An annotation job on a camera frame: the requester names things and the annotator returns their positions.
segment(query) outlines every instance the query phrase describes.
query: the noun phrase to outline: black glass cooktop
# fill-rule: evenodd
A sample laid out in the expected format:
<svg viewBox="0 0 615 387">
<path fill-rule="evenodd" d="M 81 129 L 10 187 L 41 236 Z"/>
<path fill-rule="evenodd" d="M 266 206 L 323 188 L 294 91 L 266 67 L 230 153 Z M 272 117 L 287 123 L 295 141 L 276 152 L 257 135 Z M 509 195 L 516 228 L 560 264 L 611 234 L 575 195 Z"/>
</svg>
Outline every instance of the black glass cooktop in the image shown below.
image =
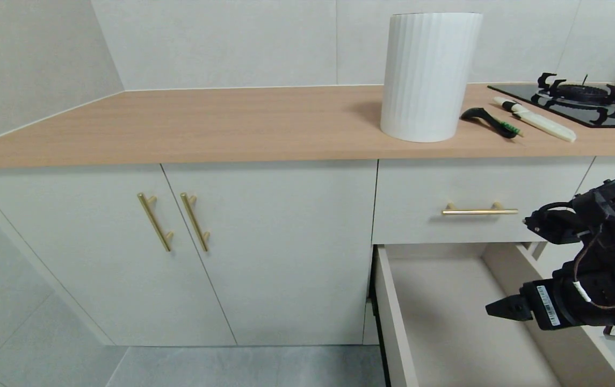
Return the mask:
<svg viewBox="0 0 615 387">
<path fill-rule="evenodd" d="M 489 89 L 588 127 L 615 127 L 615 85 L 574 85 L 558 79 L 548 84 L 548 77 L 554 75 L 544 73 L 536 84 L 490 85 Z"/>
</svg>

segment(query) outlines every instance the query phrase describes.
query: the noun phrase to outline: kitchen counter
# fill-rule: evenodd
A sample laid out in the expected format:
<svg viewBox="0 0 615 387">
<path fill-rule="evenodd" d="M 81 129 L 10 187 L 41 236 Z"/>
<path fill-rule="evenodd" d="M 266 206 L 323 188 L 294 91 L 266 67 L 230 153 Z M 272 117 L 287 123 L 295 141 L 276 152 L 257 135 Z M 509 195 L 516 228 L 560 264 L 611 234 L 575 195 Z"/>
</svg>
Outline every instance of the kitchen counter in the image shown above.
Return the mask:
<svg viewBox="0 0 615 387">
<path fill-rule="evenodd" d="M 379 129 L 382 86 L 125 91 L 0 137 L 0 168 L 160 162 L 426 157 L 615 156 L 615 129 L 591 129 L 539 110 L 577 132 L 568 143 L 490 105 L 467 86 L 464 109 L 483 107 L 524 130 L 507 140 L 459 121 L 453 139 L 415 143 Z"/>
</svg>

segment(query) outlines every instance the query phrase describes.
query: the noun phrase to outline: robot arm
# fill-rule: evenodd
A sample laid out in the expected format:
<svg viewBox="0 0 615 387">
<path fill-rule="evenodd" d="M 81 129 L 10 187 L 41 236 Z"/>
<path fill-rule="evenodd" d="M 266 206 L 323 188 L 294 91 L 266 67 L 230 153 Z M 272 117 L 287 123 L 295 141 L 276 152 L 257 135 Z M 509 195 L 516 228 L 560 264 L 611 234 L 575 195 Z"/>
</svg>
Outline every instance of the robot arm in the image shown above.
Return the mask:
<svg viewBox="0 0 615 387">
<path fill-rule="evenodd" d="M 615 326 L 615 180 L 550 203 L 524 219 L 556 245 L 582 242 L 582 250 L 550 279 L 523 284 L 520 293 L 486 306 L 490 316 L 536 319 L 542 330 L 572 326 Z"/>
</svg>

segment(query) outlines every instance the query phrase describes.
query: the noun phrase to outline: gold handle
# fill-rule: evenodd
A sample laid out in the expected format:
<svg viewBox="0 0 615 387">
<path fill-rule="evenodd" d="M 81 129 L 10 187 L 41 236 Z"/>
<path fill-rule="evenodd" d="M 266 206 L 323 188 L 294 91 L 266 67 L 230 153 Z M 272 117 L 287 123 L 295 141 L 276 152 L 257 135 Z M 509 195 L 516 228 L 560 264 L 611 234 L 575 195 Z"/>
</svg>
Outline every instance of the gold handle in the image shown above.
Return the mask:
<svg viewBox="0 0 615 387">
<path fill-rule="evenodd" d="M 169 231 L 166 235 L 164 235 L 164 233 L 162 232 L 162 228 L 160 227 L 160 223 L 157 222 L 157 218 L 155 218 L 155 215 L 152 213 L 152 208 L 150 208 L 150 206 L 154 205 L 155 202 L 157 201 L 157 196 L 152 196 L 148 199 L 145 197 L 145 194 L 141 192 L 138 194 L 138 200 L 140 200 L 140 204 L 142 205 L 142 208 L 145 209 L 145 213 L 147 214 L 147 217 L 150 219 L 150 223 L 152 223 L 152 227 L 155 228 L 155 232 L 157 233 L 157 236 L 160 237 L 160 240 L 162 241 L 162 244 L 164 245 L 164 250 L 167 250 L 167 252 L 170 252 L 171 245 L 169 245 L 169 242 L 171 238 L 174 237 L 174 232 Z"/>
<path fill-rule="evenodd" d="M 195 228 L 195 233 L 197 234 L 197 238 L 200 240 L 202 244 L 202 251 L 209 252 L 209 246 L 207 245 L 207 239 L 209 239 L 209 232 L 203 233 L 200 230 L 200 225 L 197 223 L 197 218 L 195 218 L 195 213 L 192 212 L 192 206 L 195 204 L 195 200 L 197 200 L 197 196 L 187 196 L 184 192 L 180 194 L 180 198 L 183 201 L 183 206 L 185 207 L 185 212 L 187 212 L 187 216 L 190 218 L 190 222 L 192 223 L 192 228 Z"/>
<path fill-rule="evenodd" d="M 515 215 L 518 209 L 506 209 L 499 202 L 494 202 L 491 209 L 457 209 L 453 203 L 441 211 L 442 215 Z"/>
</svg>

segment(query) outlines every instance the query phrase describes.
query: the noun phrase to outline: ribbed white vase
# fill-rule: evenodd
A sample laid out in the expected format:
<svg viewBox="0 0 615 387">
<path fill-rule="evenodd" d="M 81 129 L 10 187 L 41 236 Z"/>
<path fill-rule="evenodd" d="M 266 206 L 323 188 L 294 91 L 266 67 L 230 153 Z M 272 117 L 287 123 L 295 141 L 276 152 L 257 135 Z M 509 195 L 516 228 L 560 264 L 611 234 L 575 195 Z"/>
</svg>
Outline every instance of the ribbed white vase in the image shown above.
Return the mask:
<svg viewBox="0 0 615 387">
<path fill-rule="evenodd" d="M 384 133 L 415 142 L 455 135 L 481 22 L 476 13 L 391 16 Z"/>
</svg>

